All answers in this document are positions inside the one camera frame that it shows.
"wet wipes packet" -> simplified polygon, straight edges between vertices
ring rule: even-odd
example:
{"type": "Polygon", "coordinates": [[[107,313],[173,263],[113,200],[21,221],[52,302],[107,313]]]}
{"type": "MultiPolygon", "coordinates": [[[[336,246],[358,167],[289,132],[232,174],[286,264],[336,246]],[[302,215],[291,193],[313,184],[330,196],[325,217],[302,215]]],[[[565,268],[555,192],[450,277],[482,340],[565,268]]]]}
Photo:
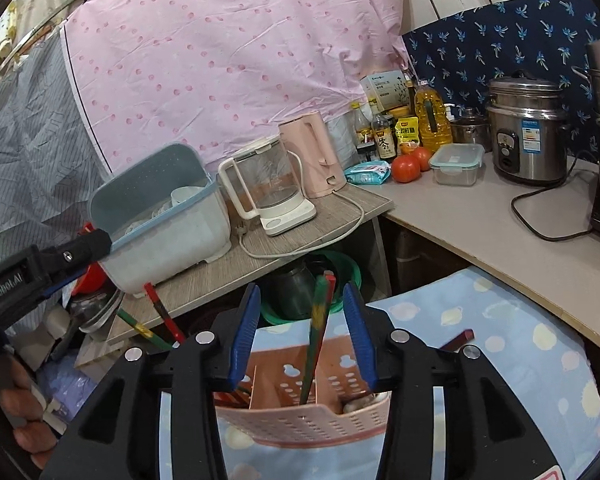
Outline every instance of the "wet wipes packet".
{"type": "Polygon", "coordinates": [[[382,184],[391,175],[391,165],[384,160],[360,162],[344,171],[350,184],[382,184]]]}

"blue gripper pad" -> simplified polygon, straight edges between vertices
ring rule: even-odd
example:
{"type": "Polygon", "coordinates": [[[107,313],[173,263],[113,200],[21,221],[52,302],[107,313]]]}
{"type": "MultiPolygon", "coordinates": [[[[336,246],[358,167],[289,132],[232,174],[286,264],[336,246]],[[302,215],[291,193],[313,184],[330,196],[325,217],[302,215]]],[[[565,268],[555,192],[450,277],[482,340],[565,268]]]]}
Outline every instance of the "blue gripper pad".
{"type": "Polygon", "coordinates": [[[376,371],[376,349],[371,342],[369,332],[363,320],[362,308],[367,308],[360,291],[353,282],[344,286],[342,291],[344,304],[344,317],[349,327],[349,335],[356,353],[356,361],[360,374],[372,391],[378,385],[378,372],[376,371]]]}
{"type": "Polygon", "coordinates": [[[231,362],[229,373],[227,374],[227,381],[232,385],[233,389],[236,388],[244,377],[249,355],[251,355],[253,338],[255,337],[258,320],[260,319],[260,288],[257,285],[251,287],[250,284],[246,294],[248,294],[248,297],[246,299],[242,298],[240,305],[243,306],[246,303],[240,325],[235,333],[234,342],[231,345],[231,362]]]}

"human hand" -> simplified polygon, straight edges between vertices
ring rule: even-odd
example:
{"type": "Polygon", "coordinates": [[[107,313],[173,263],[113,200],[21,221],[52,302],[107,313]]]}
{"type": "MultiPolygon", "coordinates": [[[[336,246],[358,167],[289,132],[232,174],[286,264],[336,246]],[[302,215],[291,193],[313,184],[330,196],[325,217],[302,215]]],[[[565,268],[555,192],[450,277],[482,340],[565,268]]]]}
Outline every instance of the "human hand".
{"type": "Polygon", "coordinates": [[[31,453],[33,463],[44,469],[58,440],[46,422],[42,422],[43,409],[31,393],[31,379],[15,359],[11,362],[11,379],[15,388],[0,392],[0,404],[6,412],[24,418],[27,423],[13,430],[18,445],[31,453]]]}

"plastic food container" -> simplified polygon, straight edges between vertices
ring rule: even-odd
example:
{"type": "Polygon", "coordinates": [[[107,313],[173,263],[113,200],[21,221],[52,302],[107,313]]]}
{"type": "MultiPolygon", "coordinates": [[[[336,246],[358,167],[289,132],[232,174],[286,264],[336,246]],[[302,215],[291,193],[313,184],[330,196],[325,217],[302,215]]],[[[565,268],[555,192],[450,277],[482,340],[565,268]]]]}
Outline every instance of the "plastic food container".
{"type": "Polygon", "coordinates": [[[439,184],[472,186],[482,166],[481,144],[444,144],[429,160],[433,176],[439,184]]]}
{"type": "Polygon", "coordinates": [[[113,241],[100,265],[117,288],[131,294],[144,294],[145,283],[156,285],[231,248],[218,183],[185,144],[169,144],[101,186],[89,202],[89,215],[113,241]],[[200,190],[166,206],[174,189],[187,186],[200,190]],[[132,224],[136,227],[128,232],[132,224]]]}

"kettle base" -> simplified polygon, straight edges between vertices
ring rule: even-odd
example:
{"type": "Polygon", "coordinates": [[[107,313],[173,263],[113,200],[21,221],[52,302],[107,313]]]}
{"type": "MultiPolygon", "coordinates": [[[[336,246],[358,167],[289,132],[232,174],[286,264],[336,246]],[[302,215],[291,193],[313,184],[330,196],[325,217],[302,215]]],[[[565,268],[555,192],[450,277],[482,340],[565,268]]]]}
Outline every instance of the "kettle base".
{"type": "Polygon", "coordinates": [[[562,177],[556,178],[554,180],[535,180],[535,179],[531,179],[531,178],[523,178],[523,177],[517,176],[516,174],[513,174],[513,173],[507,173],[507,171],[501,170],[496,165],[494,165],[494,168],[496,170],[496,173],[499,174],[501,177],[506,178],[507,180],[510,180],[512,182],[515,182],[516,184],[524,184],[525,186],[534,186],[534,187],[553,186],[554,184],[558,184],[564,178],[564,176],[562,176],[562,177]]]}
{"type": "Polygon", "coordinates": [[[264,228],[264,232],[267,235],[276,236],[284,233],[285,231],[289,231],[289,229],[296,227],[297,225],[311,220],[311,218],[314,216],[315,205],[313,205],[309,200],[304,199],[302,200],[302,203],[295,209],[273,218],[260,217],[260,222],[264,228]]]}

